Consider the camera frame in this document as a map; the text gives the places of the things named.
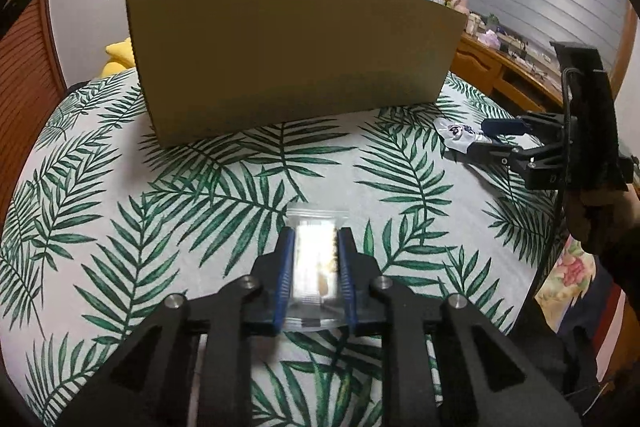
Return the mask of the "person's right hand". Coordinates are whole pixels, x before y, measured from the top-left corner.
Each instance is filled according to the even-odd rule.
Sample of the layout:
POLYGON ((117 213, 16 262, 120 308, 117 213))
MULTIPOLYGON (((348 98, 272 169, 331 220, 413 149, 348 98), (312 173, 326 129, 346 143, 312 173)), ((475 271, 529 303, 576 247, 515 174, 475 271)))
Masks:
POLYGON ((625 191, 570 192, 563 206, 570 235, 589 254, 602 254, 639 226, 639 196, 632 184, 625 191))

